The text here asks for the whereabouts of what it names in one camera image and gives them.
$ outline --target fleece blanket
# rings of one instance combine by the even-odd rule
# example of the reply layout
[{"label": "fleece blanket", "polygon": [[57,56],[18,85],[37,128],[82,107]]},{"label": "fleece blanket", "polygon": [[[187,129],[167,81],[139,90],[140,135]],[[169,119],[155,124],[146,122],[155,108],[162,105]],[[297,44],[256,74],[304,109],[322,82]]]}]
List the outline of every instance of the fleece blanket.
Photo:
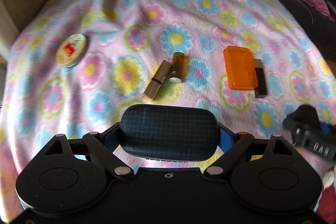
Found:
[{"label": "fleece blanket", "polygon": [[[73,67],[55,53],[68,36],[86,36],[88,49]],[[230,90],[222,51],[247,47],[265,67],[268,96]],[[336,81],[303,29],[278,0],[51,0],[20,34],[8,64],[0,117],[0,214],[22,210],[18,174],[55,134],[81,138],[103,132],[124,110],[142,103],[142,92],[162,60],[188,57],[181,84],[164,82],[153,103],[210,110],[234,132],[256,138],[280,133],[285,116],[300,104],[336,122]],[[114,152],[139,166],[195,167],[207,162],[160,162]],[[330,167],[307,152],[321,174]]]}]

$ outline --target small brown vial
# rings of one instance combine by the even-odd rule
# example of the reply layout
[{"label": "small brown vial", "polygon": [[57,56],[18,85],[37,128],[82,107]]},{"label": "small brown vial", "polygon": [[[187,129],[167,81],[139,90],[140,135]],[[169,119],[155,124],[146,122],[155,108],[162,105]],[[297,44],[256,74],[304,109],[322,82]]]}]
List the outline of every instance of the small brown vial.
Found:
[{"label": "small brown vial", "polygon": [[173,62],[171,64],[171,77],[169,79],[172,83],[181,83],[181,77],[183,75],[185,55],[181,52],[176,52],[173,55]]}]

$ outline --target orange soap dish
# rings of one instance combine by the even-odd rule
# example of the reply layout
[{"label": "orange soap dish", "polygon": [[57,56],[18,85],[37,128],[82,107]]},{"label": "orange soap dish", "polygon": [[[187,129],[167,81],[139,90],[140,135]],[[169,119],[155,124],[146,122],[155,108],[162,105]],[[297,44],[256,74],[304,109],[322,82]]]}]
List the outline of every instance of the orange soap dish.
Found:
[{"label": "orange soap dish", "polygon": [[253,55],[248,48],[228,46],[223,57],[230,89],[254,90],[258,86]]}]

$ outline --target black device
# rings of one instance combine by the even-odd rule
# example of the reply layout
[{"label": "black device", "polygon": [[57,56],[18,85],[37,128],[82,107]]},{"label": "black device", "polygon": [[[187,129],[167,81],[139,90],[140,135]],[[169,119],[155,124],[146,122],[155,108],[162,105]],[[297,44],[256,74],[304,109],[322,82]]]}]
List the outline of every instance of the black device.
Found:
[{"label": "black device", "polygon": [[[217,145],[226,152],[203,174],[135,174],[113,155],[119,144],[157,160],[204,160]],[[251,161],[253,155],[263,156]],[[12,224],[322,224],[312,211],[321,190],[318,174],[279,134],[234,134],[203,109],[133,105],[103,133],[54,136],[17,178],[26,210]]]},{"label": "black device", "polygon": [[291,131],[294,146],[336,163],[336,127],[320,122],[313,106],[300,105],[283,120],[283,127]]}]

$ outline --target pink flower center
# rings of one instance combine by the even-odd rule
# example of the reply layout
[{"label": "pink flower center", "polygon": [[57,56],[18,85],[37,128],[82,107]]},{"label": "pink flower center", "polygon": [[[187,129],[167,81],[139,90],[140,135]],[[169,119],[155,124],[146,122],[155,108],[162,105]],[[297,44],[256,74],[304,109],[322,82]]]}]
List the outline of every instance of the pink flower center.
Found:
[{"label": "pink flower center", "polygon": [[124,77],[124,80],[129,81],[132,77],[132,74],[130,71],[125,71],[123,77]]},{"label": "pink flower center", "polygon": [[21,120],[21,126],[25,127],[26,124],[27,124],[27,119],[26,119],[26,118],[23,118],[23,119]]},{"label": "pink flower center", "polygon": [[96,106],[95,106],[95,108],[94,108],[94,110],[96,112],[101,112],[102,109],[103,109],[103,104],[102,103],[97,103]]},{"label": "pink flower center", "polygon": [[201,78],[202,77],[202,71],[200,69],[194,70],[194,75],[196,78]]}]

